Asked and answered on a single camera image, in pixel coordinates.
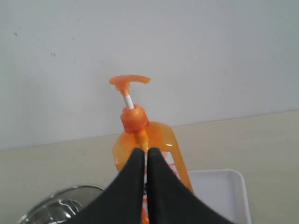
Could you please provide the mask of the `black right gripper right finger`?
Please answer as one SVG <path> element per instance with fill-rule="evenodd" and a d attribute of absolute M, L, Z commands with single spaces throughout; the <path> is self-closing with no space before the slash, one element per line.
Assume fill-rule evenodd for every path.
<path fill-rule="evenodd" d="M 151 224 L 232 223 L 199 200 L 175 176 L 158 148 L 148 151 L 147 199 Z"/>

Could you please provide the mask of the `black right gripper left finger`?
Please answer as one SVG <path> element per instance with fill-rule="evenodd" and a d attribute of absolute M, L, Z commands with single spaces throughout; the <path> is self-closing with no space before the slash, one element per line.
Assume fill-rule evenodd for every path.
<path fill-rule="evenodd" d="M 67 223 L 140 224 L 144 168 L 144 151 L 135 148 L 108 188 Z"/>

